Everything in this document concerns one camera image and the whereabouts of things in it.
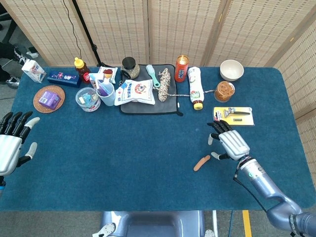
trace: chair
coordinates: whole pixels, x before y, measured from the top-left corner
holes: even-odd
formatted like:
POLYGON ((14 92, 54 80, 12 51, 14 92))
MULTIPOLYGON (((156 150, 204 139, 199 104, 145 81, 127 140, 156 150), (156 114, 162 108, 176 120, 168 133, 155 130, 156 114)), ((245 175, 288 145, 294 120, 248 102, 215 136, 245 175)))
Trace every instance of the chair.
POLYGON ((6 9, 0 4, 0 22, 1 21, 8 21, 11 20, 8 32, 6 33, 5 37, 2 40, 2 43, 9 43, 9 40, 11 39, 11 36, 13 35, 13 32, 16 28, 16 23, 12 19, 12 17, 7 13, 6 9))

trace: cup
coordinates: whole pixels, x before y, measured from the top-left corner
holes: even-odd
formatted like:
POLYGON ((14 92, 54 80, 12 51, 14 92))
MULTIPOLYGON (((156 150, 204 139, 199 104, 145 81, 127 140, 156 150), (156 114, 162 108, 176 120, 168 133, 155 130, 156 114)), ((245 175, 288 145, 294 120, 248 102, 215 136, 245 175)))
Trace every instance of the cup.
POLYGON ((107 96, 102 96, 99 94, 98 90, 97 95, 101 98, 101 100, 106 104, 107 106, 113 106, 115 101, 115 90, 114 86, 111 83, 103 83, 103 85, 107 88, 107 91, 110 93, 107 96))

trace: round coaster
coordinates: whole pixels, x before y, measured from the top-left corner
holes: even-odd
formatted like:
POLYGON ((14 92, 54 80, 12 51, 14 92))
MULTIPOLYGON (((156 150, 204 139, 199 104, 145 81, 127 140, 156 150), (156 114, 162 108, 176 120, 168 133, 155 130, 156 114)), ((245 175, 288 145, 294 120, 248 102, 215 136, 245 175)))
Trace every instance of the round coaster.
POLYGON ((61 87, 56 86, 56 85, 49 85, 49 86, 43 87, 35 94, 34 99, 33 99, 33 105, 37 111, 44 114, 48 114, 48 113, 58 110, 63 105, 65 101, 65 97, 66 97, 65 92, 61 87), (39 103, 39 99, 41 98, 41 96, 44 94, 46 90, 54 92, 60 97, 60 101, 54 110, 46 108, 45 106, 39 103))

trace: snack bag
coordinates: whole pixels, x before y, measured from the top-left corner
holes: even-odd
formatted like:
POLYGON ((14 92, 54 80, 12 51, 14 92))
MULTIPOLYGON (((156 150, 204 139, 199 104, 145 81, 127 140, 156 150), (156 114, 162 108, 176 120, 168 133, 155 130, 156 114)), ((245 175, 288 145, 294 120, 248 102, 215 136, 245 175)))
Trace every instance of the snack bag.
POLYGON ((116 91, 114 105, 128 102, 140 102, 154 105, 153 80, 126 80, 116 91))

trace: purple box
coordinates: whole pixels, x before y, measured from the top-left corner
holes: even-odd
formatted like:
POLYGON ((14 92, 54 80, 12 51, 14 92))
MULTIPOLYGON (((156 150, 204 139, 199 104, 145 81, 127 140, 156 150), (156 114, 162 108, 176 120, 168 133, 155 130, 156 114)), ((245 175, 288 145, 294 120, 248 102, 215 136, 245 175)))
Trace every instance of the purple box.
POLYGON ((39 103, 47 108, 54 110, 60 101, 60 97, 49 90, 46 90, 39 99, 39 103))

